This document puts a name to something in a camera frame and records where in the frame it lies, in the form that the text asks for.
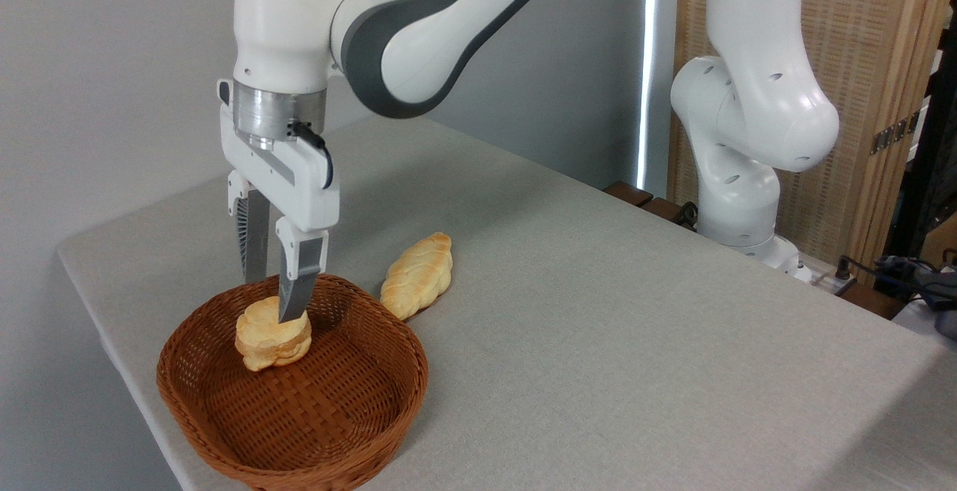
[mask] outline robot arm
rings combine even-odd
[[[253,234],[268,225],[262,206],[283,213],[281,321],[305,310],[339,219],[338,174],[321,139],[328,79],[345,75],[381,115],[422,115],[527,1],[236,0],[236,66],[219,85],[223,152],[236,169],[230,213],[247,281],[265,262],[265,239]]]
[[[691,60],[672,86],[698,170],[698,232],[793,274],[773,168],[809,170],[838,131],[807,61],[801,0],[707,0],[707,29],[721,57]]]

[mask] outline bread roll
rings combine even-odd
[[[434,303],[452,282],[452,240],[437,232],[405,250],[382,284],[380,301],[400,320]]]
[[[268,297],[252,303],[236,320],[236,349],[249,371],[270,365],[289,365],[305,356],[312,344],[308,314],[278,323],[280,298]]]

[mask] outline wicker basket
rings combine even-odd
[[[307,308],[307,355],[247,371],[236,319],[277,284],[229,290],[183,321],[160,354],[160,395],[196,453],[230,478],[267,491],[354,489],[392,460],[422,405],[422,345],[369,294],[324,274]]]

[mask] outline gray tablecloth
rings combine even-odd
[[[329,272],[378,294],[401,250],[454,241],[452,287],[410,322],[424,406],[364,489],[957,489],[940,345],[430,120],[366,120],[329,146]],[[244,489],[155,386],[180,321],[241,281],[225,202],[209,182],[59,248],[189,490]]]

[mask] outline cable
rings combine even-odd
[[[913,284],[913,283],[908,283],[908,282],[905,282],[905,281],[903,281],[903,280],[894,279],[894,277],[886,276],[886,274],[879,273],[878,271],[875,271],[874,269],[868,268],[866,265],[864,265],[864,263],[855,262],[854,259],[850,259],[850,257],[848,257],[848,256],[841,256],[841,257],[840,257],[840,260],[841,260],[841,262],[851,263],[852,265],[854,265],[855,267],[858,267],[858,269],[861,269],[861,270],[864,271],[865,273],[871,274],[871,276],[876,277],[876,279],[878,279],[878,280],[883,280],[883,281],[886,281],[886,282],[888,282],[888,283],[893,283],[893,284],[899,285],[900,287],[903,287],[903,288],[909,290],[911,293],[930,294],[930,296],[933,296],[933,297],[946,298],[947,300],[955,300],[954,294],[947,294],[947,293],[940,293],[940,292],[937,292],[937,291],[931,291],[931,290],[926,289],[926,287],[923,287],[923,286],[921,286],[921,285],[917,285],[917,284]]]
[[[332,155],[329,154],[328,147],[325,146],[325,140],[322,140],[322,136],[316,134],[312,131],[309,126],[312,123],[296,123],[292,127],[291,136],[298,136],[302,140],[306,140],[310,146],[313,146],[322,151],[322,154],[325,155],[325,160],[329,161],[329,174],[325,177],[325,185],[322,189],[329,188],[332,185]]]

